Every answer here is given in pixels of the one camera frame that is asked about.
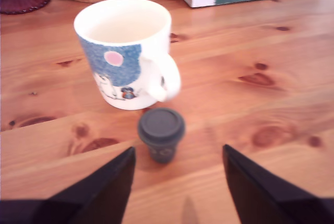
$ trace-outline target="blue pattern on mug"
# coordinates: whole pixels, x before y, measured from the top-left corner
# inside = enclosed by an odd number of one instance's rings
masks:
[[[94,73],[107,77],[113,86],[122,87],[139,78],[141,45],[105,46],[79,37]]]

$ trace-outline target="black object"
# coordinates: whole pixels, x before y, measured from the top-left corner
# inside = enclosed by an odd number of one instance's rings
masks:
[[[159,163],[170,162],[176,146],[185,133],[182,116],[169,108],[147,111],[139,120],[138,134],[149,146],[152,159]]]
[[[49,199],[0,201],[0,224],[120,224],[134,169],[132,147]]]
[[[334,200],[321,199],[277,177],[229,145],[226,179],[243,224],[333,224]]]

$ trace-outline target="gray lid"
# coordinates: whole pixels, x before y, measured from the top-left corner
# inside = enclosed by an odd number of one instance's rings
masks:
[[[149,145],[177,143],[185,132],[182,116],[169,108],[155,108],[146,112],[139,120],[138,134]]]

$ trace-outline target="mug rim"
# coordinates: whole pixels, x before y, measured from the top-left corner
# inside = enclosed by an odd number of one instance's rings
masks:
[[[136,40],[136,41],[129,41],[129,42],[120,42],[120,43],[114,43],[114,42],[104,42],[104,41],[99,41],[99,40],[94,40],[90,37],[87,37],[85,35],[83,35],[83,33],[79,32],[78,29],[78,20],[80,19],[81,16],[83,16],[84,13],[86,13],[88,10],[92,9],[93,7],[97,7],[97,6],[101,6],[101,4],[105,3],[117,3],[117,2],[135,2],[135,3],[151,3],[154,4],[155,6],[159,7],[163,13],[165,13],[167,21],[165,23],[165,25],[157,32],[155,32],[154,34],[150,35],[149,37],[140,39],[140,40]],[[94,44],[99,44],[99,45],[106,45],[106,46],[126,46],[126,45],[136,45],[136,44],[141,44],[143,41],[149,40],[151,38],[154,38],[156,35],[158,35],[161,31],[164,31],[166,29],[169,30],[169,27],[172,24],[172,16],[170,14],[170,12],[162,5],[160,5],[159,3],[153,2],[153,1],[149,1],[149,0],[106,0],[106,1],[100,1],[97,3],[94,3],[92,5],[89,5],[87,7],[85,7],[83,10],[81,10],[75,17],[74,22],[73,22],[73,26],[74,26],[74,30],[76,32],[76,34],[85,39],[88,42],[94,43]]]

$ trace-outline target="mug handle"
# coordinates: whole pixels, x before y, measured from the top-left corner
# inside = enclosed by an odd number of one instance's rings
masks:
[[[157,81],[152,78],[146,92],[157,101],[165,102],[179,93],[181,89],[181,77],[174,59],[167,53],[160,53],[159,55],[160,58],[155,58],[154,55],[148,55],[145,56],[145,59],[157,65],[164,79],[165,89],[161,86],[161,81],[157,83]]]

